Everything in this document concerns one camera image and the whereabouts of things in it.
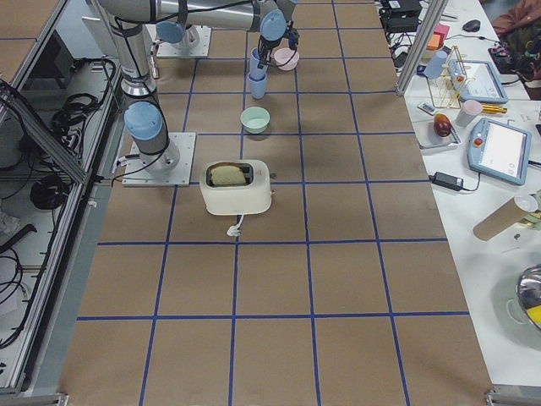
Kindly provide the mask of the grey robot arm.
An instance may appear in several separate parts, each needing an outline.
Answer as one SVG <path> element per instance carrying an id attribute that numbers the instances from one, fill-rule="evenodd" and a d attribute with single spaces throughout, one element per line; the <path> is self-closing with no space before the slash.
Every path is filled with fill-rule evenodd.
<path id="1" fill-rule="evenodd" d="M 124 122 L 139 149 L 142 168 L 154 173 L 175 167 L 178 148 L 168 134 L 158 102 L 157 87 L 150 72 L 150 49 L 143 28 L 154 25 L 166 42 L 178 43 L 195 25 L 258 32 L 263 49 L 259 56 L 268 63 L 271 51 L 293 32 L 296 1 L 100 1 L 119 56 Z M 163 34 L 164 29 L 171 29 Z"/>
<path id="2" fill-rule="evenodd" d="M 283 40 L 293 50 L 298 47 L 293 21 L 297 1 L 163 1 L 161 5 L 156 35 L 164 42 L 180 44 L 204 26 L 257 33 L 264 52 Z"/>

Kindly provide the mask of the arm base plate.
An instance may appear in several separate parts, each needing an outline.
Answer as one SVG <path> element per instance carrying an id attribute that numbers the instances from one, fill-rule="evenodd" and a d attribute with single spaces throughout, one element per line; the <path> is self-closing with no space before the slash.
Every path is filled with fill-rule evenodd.
<path id="1" fill-rule="evenodd" d="M 122 184 L 126 187 L 169 187 L 188 186 L 193 166 L 196 141 L 195 132 L 171 132 L 169 146 L 159 160 L 152 165 L 149 156 L 138 156 L 139 148 L 135 142 L 131 145 L 131 154 L 135 159 L 128 160 Z"/>
<path id="2" fill-rule="evenodd" d="M 192 25 L 177 43 L 166 42 L 156 34 L 156 56 L 162 59 L 206 58 L 210 50 L 211 32 L 208 26 Z"/>

